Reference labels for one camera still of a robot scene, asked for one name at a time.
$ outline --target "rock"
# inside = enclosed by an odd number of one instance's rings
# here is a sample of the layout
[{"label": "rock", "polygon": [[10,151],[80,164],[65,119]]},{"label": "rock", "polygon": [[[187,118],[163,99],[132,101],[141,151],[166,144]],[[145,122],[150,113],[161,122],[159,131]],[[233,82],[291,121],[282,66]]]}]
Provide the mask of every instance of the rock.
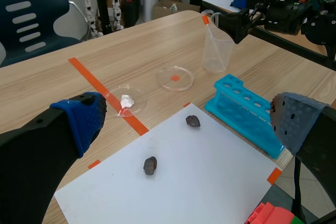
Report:
[{"label": "rock", "polygon": [[200,121],[195,115],[190,115],[185,120],[191,127],[201,127]]},{"label": "rock", "polygon": [[155,157],[147,158],[143,165],[143,169],[145,170],[146,175],[153,175],[157,164],[158,162]]}]

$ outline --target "wooden table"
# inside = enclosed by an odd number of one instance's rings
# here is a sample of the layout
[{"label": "wooden table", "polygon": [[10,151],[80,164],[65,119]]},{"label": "wooden table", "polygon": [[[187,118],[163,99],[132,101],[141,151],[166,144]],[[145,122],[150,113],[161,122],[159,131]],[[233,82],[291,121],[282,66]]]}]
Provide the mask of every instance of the wooden table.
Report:
[{"label": "wooden table", "polygon": [[[204,40],[201,15],[185,11],[1,68],[0,132],[21,127],[53,102],[94,90],[69,63],[71,57],[82,62],[108,89],[126,83],[145,92],[148,104],[137,118],[149,129],[188,102],[203,108],[215,94],[215,81],[228,73],[242,79],[245,87],[267,100],[284,91],[326,103],[335,98],[335,72],[253,36],[235,47],[224,73],[206,72],[201,66]],[[169,92],[156,84],[155,74],[174,65],[194,74],[194,84],[188,90]],[[60,187],[86,172],[97,159],[103,161],[139,137],[112,111],[108,105],[103,130],[65,175]],[[290,159],[286,150],[274,161],[284,168]],[[66,223],[55,199],[44,223]]]}]

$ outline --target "cardboard box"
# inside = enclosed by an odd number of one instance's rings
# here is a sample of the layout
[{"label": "cardboard box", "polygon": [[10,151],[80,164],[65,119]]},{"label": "cardboard box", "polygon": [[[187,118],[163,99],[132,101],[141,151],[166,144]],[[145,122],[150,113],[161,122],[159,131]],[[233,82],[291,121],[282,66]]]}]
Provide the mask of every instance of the cardboard box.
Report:
[{"label": "cardboard box", "polygon": [[[177,10],[170,10],[169,8],[174,3],[176,4]],[[153,19],[162,18],[174,13],[182,12],[184,10],[194,10],[199,13],[200,7],[171,0],[161,0],[153,6]]]}]

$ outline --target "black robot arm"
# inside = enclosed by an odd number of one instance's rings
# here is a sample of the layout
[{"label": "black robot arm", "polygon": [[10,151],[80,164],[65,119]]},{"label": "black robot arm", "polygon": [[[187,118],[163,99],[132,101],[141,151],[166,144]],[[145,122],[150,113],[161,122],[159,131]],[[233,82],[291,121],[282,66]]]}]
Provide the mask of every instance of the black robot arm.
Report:
[{"label": "black robot arm", "polygon": [[[236,1],[233,2],[235,6],[240,4],[239,1],[244,2],[243,9],[238,13],[227,13],[203,2],[205,7],[220,13],[219,29],[227,32],[236,44],[251,34],[336,71],[336,0],[325,0],[318,10],[314,10],[310,3],[301,3],[299,0]],[[327,56],[269,32],[297,35],[300,30],[310,42],[325,46]]]}]

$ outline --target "gray floor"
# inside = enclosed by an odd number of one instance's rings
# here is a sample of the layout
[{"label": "gray floor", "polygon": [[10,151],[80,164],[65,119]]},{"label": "gray floor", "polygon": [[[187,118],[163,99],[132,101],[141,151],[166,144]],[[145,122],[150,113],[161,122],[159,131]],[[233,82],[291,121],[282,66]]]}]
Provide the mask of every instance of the gray floor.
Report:
[{"label": "gray floor", "polygon": [[[291,197],[294,197],[294,158],[282,171],[275,184]],[[335,206],[326,191],[304,165],[301,166],[300,188],[302,205],[318,218],[335,210]]]}]

